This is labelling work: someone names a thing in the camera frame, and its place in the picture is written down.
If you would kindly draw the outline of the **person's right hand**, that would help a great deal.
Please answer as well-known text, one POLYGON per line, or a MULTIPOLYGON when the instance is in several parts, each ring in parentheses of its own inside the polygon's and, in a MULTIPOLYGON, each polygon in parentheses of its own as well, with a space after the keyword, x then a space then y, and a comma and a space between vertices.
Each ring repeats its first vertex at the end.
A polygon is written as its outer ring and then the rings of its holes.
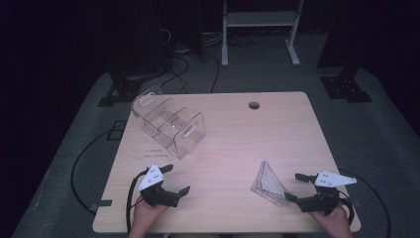
POLYGON ((330 238, 354 238, 350 229, 346 210, 337 206, 329 215, 321 211, 310 212, 310 215, 325 230, 330 238))

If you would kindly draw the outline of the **white cloth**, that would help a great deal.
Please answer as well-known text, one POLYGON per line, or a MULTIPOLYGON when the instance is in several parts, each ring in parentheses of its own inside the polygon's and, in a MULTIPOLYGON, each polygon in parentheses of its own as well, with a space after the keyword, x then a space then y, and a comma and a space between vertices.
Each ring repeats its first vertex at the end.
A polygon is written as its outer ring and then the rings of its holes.
POLYGON ((286 189, 267 161, 262 162, 251 190, 279 207, 287 204, 286 189))

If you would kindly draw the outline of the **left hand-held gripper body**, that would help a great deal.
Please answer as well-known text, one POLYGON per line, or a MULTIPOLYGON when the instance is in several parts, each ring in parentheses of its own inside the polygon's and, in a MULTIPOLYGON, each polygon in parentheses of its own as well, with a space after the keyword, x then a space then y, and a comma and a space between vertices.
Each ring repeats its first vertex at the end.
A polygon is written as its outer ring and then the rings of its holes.
POLYGON ((139 192, 150 206, 161 204, 177 207, 180 196, 178 193, 167 191, 162 187, 164 174, 161 173, 159 168, 161 167, 153 164, 145 170, 145 176, 139 185, 139 192))

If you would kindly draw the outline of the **clear acrylic divided organizer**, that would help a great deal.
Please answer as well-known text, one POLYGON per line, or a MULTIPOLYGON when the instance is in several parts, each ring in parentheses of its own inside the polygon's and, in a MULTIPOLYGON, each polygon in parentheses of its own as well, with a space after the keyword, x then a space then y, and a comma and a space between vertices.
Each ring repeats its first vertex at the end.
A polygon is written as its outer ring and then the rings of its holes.
POLYGON ((204 114, 177 107, 172 97, 154 86, 131 103, 141 129, 178 159, 183 159, 206 136, 204 114))

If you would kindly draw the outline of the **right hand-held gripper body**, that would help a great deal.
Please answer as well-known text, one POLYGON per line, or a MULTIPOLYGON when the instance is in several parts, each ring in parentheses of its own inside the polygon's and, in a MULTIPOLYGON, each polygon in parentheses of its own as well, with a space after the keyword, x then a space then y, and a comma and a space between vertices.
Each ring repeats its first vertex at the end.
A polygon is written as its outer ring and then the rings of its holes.
POLYGON ((342 202, 348 207, 350 216, 354 216, 355 211, 352 203, 348 198, 340 198, 338 186, 356 182, 355 178, 321 171, 316 175, 315 182, 311 182, 315 186, 316 194, 310 197, 298 198, 297 205, 302 212, 323 211, 325 215, 329 215, 342 202))

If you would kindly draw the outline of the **person's left hand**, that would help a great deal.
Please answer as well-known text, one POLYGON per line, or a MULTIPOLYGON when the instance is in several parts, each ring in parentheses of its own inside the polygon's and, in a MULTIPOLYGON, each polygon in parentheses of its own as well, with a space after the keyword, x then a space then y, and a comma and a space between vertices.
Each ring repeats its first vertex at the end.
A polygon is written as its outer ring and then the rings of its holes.
POLYGON ((148 231, 165 211, 167 211, 167 206, 161 204, 150 206, 139 196, 136 200, 133 224, 128 238, 145 238, 148 231))

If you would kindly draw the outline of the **black stand base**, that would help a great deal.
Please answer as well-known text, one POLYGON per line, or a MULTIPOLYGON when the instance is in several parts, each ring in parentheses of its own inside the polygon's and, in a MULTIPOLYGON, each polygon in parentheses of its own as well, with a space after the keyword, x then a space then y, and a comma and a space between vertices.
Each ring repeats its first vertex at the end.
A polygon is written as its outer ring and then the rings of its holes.
POLYGON ((115 103, 132 102, 139 95, 143 83, 137 73, 111 70, 109 74, 112 84, 107 94, 100 99, 99 107, 110 107, 115 103))
POLYGON ((355 77, 370 43, 368 5, 364 0, 340 0, 332 28, 318 62, 319 67, 341 66, 338 75, 323 76, 321 81, 331 99, 371 102, 355 77))

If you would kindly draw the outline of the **white metal stand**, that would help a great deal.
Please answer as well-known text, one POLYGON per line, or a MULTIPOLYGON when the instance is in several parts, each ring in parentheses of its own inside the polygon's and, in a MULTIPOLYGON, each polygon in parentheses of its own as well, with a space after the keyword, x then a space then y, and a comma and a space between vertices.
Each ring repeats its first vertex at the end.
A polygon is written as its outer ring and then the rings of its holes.
POLYGON ((291 33, 289 38, 285 40, 285 46, 292 64, 299 66, 300 60, 294 48, 294 40, 303 5, 304 0, 299 0, 294 11, 229 12, 228 1, 223 0, 221 66, 229 65, 228 30, 230 28, 249 27, 290 27, 291 33))

